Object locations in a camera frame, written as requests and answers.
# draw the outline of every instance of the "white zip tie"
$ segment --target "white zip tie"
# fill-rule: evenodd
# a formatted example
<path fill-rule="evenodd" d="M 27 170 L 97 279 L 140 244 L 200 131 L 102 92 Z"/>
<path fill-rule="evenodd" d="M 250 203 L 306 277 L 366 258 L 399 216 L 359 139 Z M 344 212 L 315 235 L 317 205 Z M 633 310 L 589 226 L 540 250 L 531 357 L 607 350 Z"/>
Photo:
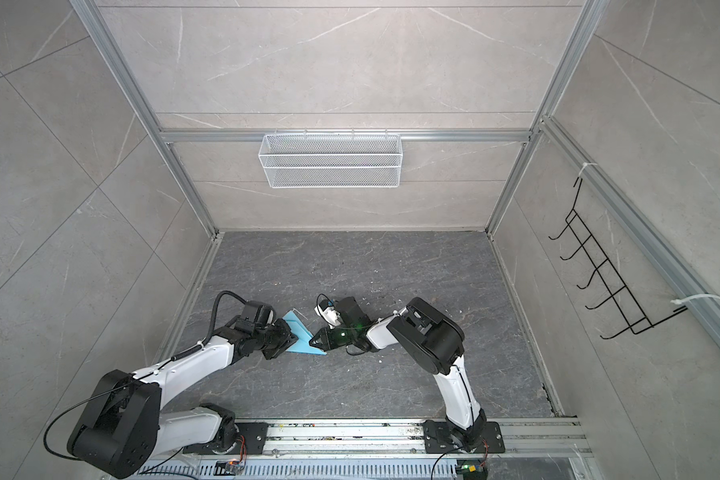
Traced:
<path fill-rule="evenodd" d="M 713 295 L 711 293 L 697 293 L 695 295 L 687 296 L 686 298 L 670 300 L 670 302 L 674 303 L 675 305 L 682 305 L 685 302 L 695 300 L 697 298 L 714 298 L 720 300 L 720 295 Z"/>
<path fill-rule="evenodd" d="M 579 170 L 579 177 L 581 177 L 581 174 L 584 173 L 584 169 L 589 167 L 590 165 L 597 165 L 597 164 L 588 164 L 587 162 L 584 162 L 581 164 L 581 170 Z"/>

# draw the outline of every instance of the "folded blue paper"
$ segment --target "folded blue paper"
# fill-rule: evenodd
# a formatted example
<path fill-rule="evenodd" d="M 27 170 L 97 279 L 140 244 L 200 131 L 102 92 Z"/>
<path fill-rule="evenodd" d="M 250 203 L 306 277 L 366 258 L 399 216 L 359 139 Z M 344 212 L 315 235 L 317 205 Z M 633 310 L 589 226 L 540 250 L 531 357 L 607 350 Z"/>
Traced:
<path fill-rule="evenodd" d="M 296 343 L 291 345 L 287 352 L 311 353 L 313 355 L 326 354 L 324 351 L 309 345 L 309 341 L 312 339 L 312 334 L 309 330 L 307 330 L 307 327 L 304 326 L 304 323 L 298 319 L 294 310 L 291 310 L 283 315 L 282 319 L 288 323 L 288 326 L 291 328 L 291 332 L 298 337 Z"/>

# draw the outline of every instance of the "wall tile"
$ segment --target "wall tile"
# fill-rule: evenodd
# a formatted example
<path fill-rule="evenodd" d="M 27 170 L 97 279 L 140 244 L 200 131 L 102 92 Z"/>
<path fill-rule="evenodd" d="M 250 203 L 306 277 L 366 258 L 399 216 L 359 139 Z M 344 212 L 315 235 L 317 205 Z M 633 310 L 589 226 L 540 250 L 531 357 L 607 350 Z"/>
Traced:
<path fill-rule="evenodd" d="M 88 33 L 67 0 L 0 2 L 0 71 L 11 72 Z"/>
<path fill-rule="evenodd" d="M 152 248 L 184 203 L 184 193 L 149 139 L 128 155 L 101 190 Z"/>
<path fill-rule="evenodd" d="M 582 0 L 97 0 L 106 7 L 522 7 L 581 6 Z"/>
<path fill-rule="evenodd" d="M 182 285 L 160 258 L 152 255 L 50 417 L 88 398 L 105 373 L 115 369 L 132 372 L 151 365 L 183 295 Z M 51 430 L 49 444 L 57 452 L 66 452 L 67 437 L 79 415 L 80 412 L 74 411 L 62 417 Z M 42 437 L 35 441 L 18 477 L 28 478 L 37 472 L 86 480 L 98 480 L 102 475 L 100 470 L 84 462 L 69 462 L 48 455 Z"/>
<path fill-rule="evenodd" d="M 504 182 L 407 182 L 374 189 L 273 189 L 259 182 L 195 185 L 222 230 L 482 230 Z"/>
<path fill-rule="evenodd" d="M 188 114 L 158 113 L 163 128 L 530 128 L 535 113 Z"/>
<path fill-rule="evenodd" d="M 0 79 L 0 287 L 96 186 Z"/>
<path fill-rule="evenodd" d="M 535 110 L 578 9 L 102 13 L 156 111 L 450 113 Z"/>
<path fill-rule="evenodd" d="M 184 202 L 155 253 L 160 256 L 178 281 L 187 287 L 209 241 L 208 234 L 192 207 Z"/>
<path fill-rule="evenodd" d="M 90 38 L 8 80 L 97 184 L 146 135 Z"/>
<path fill-rule="evenodd" d="M 562 261 L 559 255 L 575 251 L 575 238 L 569 232 L 559 240 L 548 238 L 565 225 L 564 217 L 576 193 L 571 188 L 575 178 L 576 170 L 553 145 L 544 142 L 516 198 L 562 279 L 659 475 L 687 480 L 720 478 L 720 349 L 689 312 L 639 335 L 626 332 L 614 340 L 600 338 L 624 328 L 623 318 L 612 302 L 592 311 L 584 308 L 606 298 L 602 282 L 595 278 L 589 288 L 576 288 L 575 284 L 585 284 L 592 273 L 586 256 L 579 253 Z M 587 184 L 579 194 L 576 211 L 649 318 L 655 322 L 670 314 L 675 294 Z M 596 255 L 592 242 L 587 251 Z M 627 295 L 619 298 L 627 315 L 638 320 L 641 315 L 631 299 Z M 603 457 L 598 461 L 602 465 Z"/>
<path fill-rule="evenodd" d="M 0 291 L 0 478 L 18 469 L 150 255 L 97 191 Z"/>
<path fill-rule="evenodd" d="M 256 142 L 177 143 L 194 181 L 266 182 Z M 506 180 L 518 142 L 404 142 L 402 181 Z"/>
<path fill-rule="evenodd" d="M 495 242 L 565 415 L 581 420 L 605 478 L 658 480 L 576 310 L 514 200 Z"/>
<path fill-rule="evenodd" d="M 720 106 L 599 39 L 556 117 L 720 294 Z"/>
<path fill-rule="evenodd" d="M 720 0 L 614 0 L 596 32 L 720 102 Z"/>

